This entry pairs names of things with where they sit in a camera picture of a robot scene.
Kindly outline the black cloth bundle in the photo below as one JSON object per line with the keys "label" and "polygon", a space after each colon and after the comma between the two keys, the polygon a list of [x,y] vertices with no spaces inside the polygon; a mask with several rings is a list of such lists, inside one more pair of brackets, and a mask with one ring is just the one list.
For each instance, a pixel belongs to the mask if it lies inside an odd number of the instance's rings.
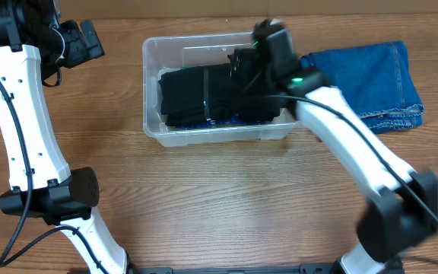
{"label": "black cloth bundle", "polygon": [[162,75],[159,80],[160,112],[172,127],[203,126],[233,118],[232,99],[243,85],[231,76],[230,65],[187,67]]}

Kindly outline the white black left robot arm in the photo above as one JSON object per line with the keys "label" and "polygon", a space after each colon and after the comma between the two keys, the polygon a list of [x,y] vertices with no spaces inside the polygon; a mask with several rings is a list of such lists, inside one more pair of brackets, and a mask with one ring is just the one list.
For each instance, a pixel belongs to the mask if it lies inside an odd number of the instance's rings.
{"label": "white black left robot arm", "polygon": [[91,21],[59,18],[56,1],[0,1],[0,129],[10,184],[0,209],[62,232],[91,273],[134,273],[97,207],[96,174],[68,166],[52,129],[47,79],[104,54]]}

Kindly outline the blue green sequin fabric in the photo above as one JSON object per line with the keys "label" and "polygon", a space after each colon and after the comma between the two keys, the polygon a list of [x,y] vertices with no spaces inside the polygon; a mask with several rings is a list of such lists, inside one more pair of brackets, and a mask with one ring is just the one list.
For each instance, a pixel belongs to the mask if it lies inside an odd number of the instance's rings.
{"label": "blue green sequin fabric", "polygon": [[199,129],[215,126],[248,126],[248,123],[237,118],[237,115],[233,115],[231,119],[226,120],[213,120],[207,119],[204,123],[194,123],[192,125],[177,126],[180,129]]}

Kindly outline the blue denim jeans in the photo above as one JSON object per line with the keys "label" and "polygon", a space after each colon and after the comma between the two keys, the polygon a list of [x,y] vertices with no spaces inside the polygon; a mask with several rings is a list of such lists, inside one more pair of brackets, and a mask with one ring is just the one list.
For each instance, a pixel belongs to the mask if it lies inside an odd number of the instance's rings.
{"label": "blue denim jeans", "polygon": [[411,79],[402,41],[310,53],[301,57],[300,64],[326,73],[376,134],[423,123],[424,105]]}

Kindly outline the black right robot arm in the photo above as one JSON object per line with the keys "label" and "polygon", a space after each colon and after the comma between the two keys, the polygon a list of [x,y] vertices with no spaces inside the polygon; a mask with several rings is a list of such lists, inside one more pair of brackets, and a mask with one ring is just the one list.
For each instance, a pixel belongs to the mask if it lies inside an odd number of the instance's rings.
{"label": "black right robot arm", "polygon": [[324,142],[366,200],[356,228],[359,242],[331,271],[402,273],[402,255],[438,231],[436,175],[418,173],[390,151],[322,71],[301,68],[291,35],[280,22],[257,24],[252,38],[268,96],[286,101],[290,113]]}

